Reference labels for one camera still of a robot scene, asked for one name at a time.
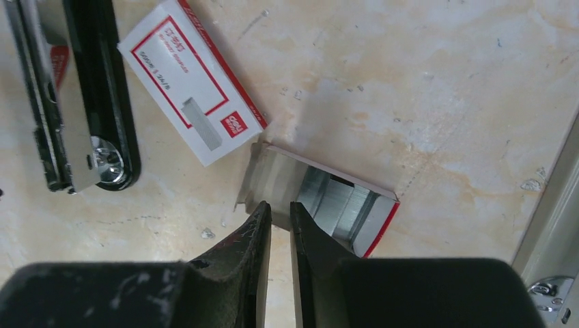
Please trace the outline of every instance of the beige tabletop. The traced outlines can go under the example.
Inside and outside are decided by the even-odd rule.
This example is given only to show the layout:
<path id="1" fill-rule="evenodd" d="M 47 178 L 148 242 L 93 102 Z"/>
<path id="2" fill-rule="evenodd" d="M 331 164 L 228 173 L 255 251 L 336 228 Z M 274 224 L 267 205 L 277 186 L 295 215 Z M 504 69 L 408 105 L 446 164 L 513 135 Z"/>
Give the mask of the beige tabletop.
<path id="1" fill-rule="evenodd" d="M 228 3 L 191 5 L 267 115 L 262 137 L 398 194 L 373 256 L 511 261 L 576 113 L 577 1 Z M 115 1 L 120 36 L 155 4 Z M 127 67 L 138 183 L 50 193 L 1 17 L 1 281 L 37 261 L 187 260 L 244 221 L 249 144 L 203 168 Z M 268 327 L 294 327 L 289 247 L 275 228 Z"/>

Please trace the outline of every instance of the red square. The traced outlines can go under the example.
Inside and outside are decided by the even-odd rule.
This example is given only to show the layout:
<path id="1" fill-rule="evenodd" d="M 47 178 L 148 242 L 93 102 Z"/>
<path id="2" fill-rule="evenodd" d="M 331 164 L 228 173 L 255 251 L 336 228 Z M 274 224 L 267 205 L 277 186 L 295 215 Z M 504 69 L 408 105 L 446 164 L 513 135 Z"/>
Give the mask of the red square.
<path id="1" fill-rule="evenodd" d="M 237 111 L 229 114 L 226 118 L 221 120 L 221 124 L 225 127 L 225 130 L 229 133 L 229 136 L 234 138 L 241 132 L 247 130 L 247 125 L 243 122 L 241 116 Z"/>

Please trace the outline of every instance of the metal latch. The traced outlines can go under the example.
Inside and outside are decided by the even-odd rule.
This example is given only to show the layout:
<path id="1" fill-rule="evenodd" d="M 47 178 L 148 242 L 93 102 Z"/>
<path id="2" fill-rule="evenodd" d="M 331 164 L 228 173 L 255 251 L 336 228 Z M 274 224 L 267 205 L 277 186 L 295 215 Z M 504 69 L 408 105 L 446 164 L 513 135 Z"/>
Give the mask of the metal latch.
<path id="1" fill-rule="evenodd" d="M 573 281 L 574 279 L 570 277 L 550 277 L 539 280 L 528 289 L 529 295 L 546 323 L 553 323 L 557 319 Z"/>

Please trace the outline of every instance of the red and white box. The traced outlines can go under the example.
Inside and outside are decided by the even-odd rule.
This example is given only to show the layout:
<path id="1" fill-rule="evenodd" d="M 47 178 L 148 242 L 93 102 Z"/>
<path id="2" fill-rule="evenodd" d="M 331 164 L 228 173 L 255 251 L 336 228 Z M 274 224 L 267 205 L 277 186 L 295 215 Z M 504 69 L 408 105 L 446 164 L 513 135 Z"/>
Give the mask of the red and white box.
<path id="1" fill-rule="evenodd" d="M 267 127 L 185 0 L 163 1 L 118 49 L 204 166 Z"/>

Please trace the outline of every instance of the marble surface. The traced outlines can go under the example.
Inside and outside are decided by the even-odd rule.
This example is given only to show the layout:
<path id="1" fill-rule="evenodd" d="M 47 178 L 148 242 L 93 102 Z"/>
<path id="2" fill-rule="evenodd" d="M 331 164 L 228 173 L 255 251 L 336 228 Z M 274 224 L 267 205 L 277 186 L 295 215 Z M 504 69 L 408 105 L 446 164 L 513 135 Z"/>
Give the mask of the marble surface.
<path id="1" fill-rule="evenodd" d="M 115 1 L 121 37 L 155 5 Z M 191 5 L 268 116 L 264 139 L 397 192 L 373 256 L 511 261 L 576 114 L 577 1 Z M 129 69 L 140 180 L 48 192 L 0 16 L 0 281 L 36 261 L 189 259 L 244 221 L 233 205 L 249 145 L 203 168 Z M 294 327 L 277 228 L 267 306 L 268 327 Z"/>

